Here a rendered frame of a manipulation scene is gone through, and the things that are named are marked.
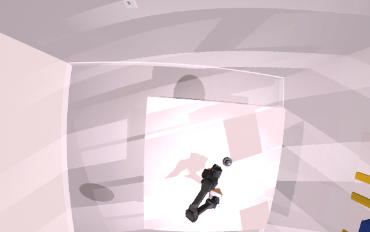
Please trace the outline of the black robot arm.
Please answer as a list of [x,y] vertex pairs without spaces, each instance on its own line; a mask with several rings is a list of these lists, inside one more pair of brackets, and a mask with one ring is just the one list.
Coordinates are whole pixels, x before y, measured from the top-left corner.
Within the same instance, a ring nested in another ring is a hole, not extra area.
[[[196,222],[198,216],[208,209],[215,209],[217,204],[220,203],[220,198],[213,196],[212,199],[208,198],[205,204],[200,205],[207,193],[212,189],[214,190],[218,184],[218,179],[221,176],[223,169],[218,167],[214,168],[214,171],[204,169],[202,173],[202,178],[204,179],[201,185],[201,190],[195,197],[195,200],[188,206],[188,209],[185,212],[186,218],[189,219],[192,223]],[[211,176],[212,174],[212,176]],[[209,179],[208,179],[209,178]]]

